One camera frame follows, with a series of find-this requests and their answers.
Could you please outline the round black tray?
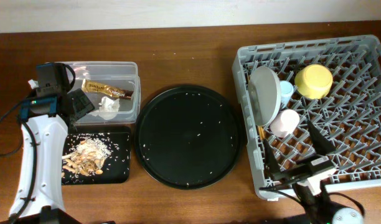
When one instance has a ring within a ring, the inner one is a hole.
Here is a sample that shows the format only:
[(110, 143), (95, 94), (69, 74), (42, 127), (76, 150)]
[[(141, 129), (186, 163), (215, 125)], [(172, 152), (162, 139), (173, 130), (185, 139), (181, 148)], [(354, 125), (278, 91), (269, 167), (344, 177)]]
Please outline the round black tray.
[(235, 167), (244, 137), (238, 114), (224, 96), (204, 86), (178, 85), (145, 104), (133, 144), (153, 179), (194, 190), (217, 183)]

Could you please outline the clear plastic bin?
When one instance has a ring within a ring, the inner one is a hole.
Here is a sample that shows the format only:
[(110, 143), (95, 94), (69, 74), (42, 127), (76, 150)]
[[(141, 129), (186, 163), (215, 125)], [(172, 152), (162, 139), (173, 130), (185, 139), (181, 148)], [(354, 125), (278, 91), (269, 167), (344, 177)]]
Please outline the clear plastic bin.
[[(66, 62), (76, 73), (73, 89), (81, 89), (83, 80), (104, 83), (124, 90), (133, 91), (130, 100), (119, 99), (120, 108), (117, 116), (111, 120), (104, 120), (90, 113), (79, 119), (75, 124), (80, 125), (112, 125), (131, 124), (137, 119), (140, 109), (141, 84), (138, 76), (138, 66), (134, 62), (106, 62), (106, 61), (77, 61)], [(85, 92), (93, 103), (95, 110), (104, 96), (95, 92)]]

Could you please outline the blue plastic cup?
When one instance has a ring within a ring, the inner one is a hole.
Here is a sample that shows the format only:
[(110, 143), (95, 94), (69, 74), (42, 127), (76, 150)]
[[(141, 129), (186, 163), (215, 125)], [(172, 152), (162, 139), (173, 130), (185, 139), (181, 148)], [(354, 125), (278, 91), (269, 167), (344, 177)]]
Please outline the blue plastic cup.
[(280, 81), (280, 87), (281, 87), (281, 109), (283, 109), (287, 107), (287, 104), (294, 93), (294, 87), (290, 82), (285, 80)]

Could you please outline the pink plastic cup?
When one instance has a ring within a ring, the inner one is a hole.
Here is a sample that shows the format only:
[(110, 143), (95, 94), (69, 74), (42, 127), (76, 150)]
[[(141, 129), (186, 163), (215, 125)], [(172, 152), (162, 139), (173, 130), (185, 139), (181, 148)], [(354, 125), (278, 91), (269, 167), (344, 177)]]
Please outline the pink plastic cup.
[(271, 132), (276, 137), (285, 138), (293, 133), (299, 124), (299, 120), (299, 114), (295, 110), (283, 110), (270, 124)]

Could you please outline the grey dishwasher rack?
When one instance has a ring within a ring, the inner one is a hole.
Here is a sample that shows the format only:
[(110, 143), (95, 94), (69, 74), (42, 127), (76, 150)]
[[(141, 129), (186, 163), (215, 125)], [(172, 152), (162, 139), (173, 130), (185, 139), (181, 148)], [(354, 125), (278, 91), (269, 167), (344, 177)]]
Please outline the grey dishwasher rack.
[[(261, 66), (272, 69), (281, 80), (293, 82), (296, 74), (312, 64), (327, 67), (333, 85), (327, 96), (310, 100), (298, 93), (288, 108), (300, 121), (293, 134), (280, 139), (269, 128), (257, 130), (248, 94), (252, 72)], [(336, 150), (329, 155), (336, 172), (327, 190), (381, 187), (381, 43), (374, 35), (251, 45), (238, 49), (232, 65), (237, 98), (242, 107), (247, 153), (255, 194), (277, 200), (267, 192), (276, 185), (265, 169), (262, 138), (267, 138), (281, 170), (293, 168), (314, 153), (307, 123), (312, 122)]]

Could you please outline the brown coffee sachet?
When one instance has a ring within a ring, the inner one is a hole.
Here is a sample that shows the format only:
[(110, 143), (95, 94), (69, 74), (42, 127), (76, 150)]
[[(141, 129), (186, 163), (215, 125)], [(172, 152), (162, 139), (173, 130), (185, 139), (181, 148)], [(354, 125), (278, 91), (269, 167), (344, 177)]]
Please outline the brown coffee sachet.
[(94, 82), (91, 80), (82, 81), (82, 90), (84, 92), (102, 93), (113, 98), (122, 98), (125, 100), (130, 100), (133, 95), (133, 91), (131, 90), (124, 90), (121, 88), (117, 88), (104, 83)]

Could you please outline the crumpled white tissue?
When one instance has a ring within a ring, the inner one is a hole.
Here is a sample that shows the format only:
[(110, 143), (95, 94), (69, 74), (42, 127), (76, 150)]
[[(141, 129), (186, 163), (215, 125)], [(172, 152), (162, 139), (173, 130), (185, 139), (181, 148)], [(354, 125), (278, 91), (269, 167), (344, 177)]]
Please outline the crumpled white tissue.
[(90, 114), (93, 116), (99, 116), (104, 120), (111, 120), (117, 116), (119, 108), (120, 100), (118, 98), (112, 100), (111, 98), (104, 96), (99, 103), (99, 108), (92, 111)]

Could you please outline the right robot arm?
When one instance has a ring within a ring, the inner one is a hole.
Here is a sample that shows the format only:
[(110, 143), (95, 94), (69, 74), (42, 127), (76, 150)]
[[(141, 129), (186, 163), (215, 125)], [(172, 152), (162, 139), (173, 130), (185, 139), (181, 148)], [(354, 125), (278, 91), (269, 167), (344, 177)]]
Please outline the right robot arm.
[(260, 190), (285, 196), (303, 207), (305, 214), (285, 218), (285, 223), (363, 223), (363, 205), (342, 193), (329, 193), (323, 182), (336, 171), (328, 157), (335, 151), (334, 145), (310, 121), (308, 131), (315, 154), (288, 170), (280, 169), (273, 148), (267, 139), (263, 140), (265, 169), (271, 179), (280, 184)]

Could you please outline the wooden chopstick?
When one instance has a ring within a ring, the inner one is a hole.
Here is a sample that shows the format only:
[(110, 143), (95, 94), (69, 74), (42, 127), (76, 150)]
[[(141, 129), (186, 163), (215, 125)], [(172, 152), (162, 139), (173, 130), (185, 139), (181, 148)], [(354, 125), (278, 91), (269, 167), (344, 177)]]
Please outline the wooden chopstick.
[(263, 141), (265, 139), (265, 131), (262, 126), (257, 126), (257, 130), (260, 136), (260, 139)]

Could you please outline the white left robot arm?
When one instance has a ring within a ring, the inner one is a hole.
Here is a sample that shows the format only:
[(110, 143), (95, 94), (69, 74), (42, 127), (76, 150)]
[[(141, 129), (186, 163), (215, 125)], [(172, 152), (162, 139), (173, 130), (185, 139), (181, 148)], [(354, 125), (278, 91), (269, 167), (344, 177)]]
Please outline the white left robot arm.
[(36, 67), (37, 86), (19, 103), (23, 138), (19, 186), (9, 221), (39, 214), (42, 207), (64, 209), (62, 154), (70, 128), (94, 105), (81, 89), (73, 88), (74, 69), (65, 63)]

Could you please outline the light grey plate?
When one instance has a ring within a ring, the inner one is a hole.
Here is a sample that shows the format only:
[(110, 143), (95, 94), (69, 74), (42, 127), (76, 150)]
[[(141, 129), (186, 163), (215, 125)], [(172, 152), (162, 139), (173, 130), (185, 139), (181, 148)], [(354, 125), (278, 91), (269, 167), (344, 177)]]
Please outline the light grey plate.
[(278, 114), (281, 103), (281, 87), (277, 74), (266, 66), (256, 68), (250, 75), (248, 94), (255, 124), (270, 124)]

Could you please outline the yellow bowl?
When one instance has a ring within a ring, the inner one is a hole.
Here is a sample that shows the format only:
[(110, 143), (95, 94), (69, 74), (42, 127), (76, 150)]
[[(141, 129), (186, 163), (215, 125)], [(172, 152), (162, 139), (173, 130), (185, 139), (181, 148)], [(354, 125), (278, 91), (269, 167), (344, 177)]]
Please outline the yellow bowl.
[(321, 99), (330, 92), (333, 76), (323, 65), (308, 65), (296, 74), (294, 84), (302, 96), (312, 100)]

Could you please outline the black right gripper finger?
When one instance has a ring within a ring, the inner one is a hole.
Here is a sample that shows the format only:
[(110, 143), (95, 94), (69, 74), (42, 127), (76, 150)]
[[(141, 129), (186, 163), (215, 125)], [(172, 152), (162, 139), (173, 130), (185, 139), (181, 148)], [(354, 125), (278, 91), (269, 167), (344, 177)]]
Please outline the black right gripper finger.
[(311, 121), (308, 121), (307, 125), (313, 148), (316, 153), (322, 156), (332, 154), (336, 150), (334, 145), (320, 133), (318, 128), (315, 127)]
[(263, 140), (263, 145), (264, 145), (264, 150), (265, 150), (265, 160), (266, 160), (266, 166), (267, 169), (272, 173), (272, 174), (279, 174), (280, 167), (277, 163), (277, 160), (273, 154), (273, 149), (270, 146), (270, 143), (268, 142), (267, 139)]

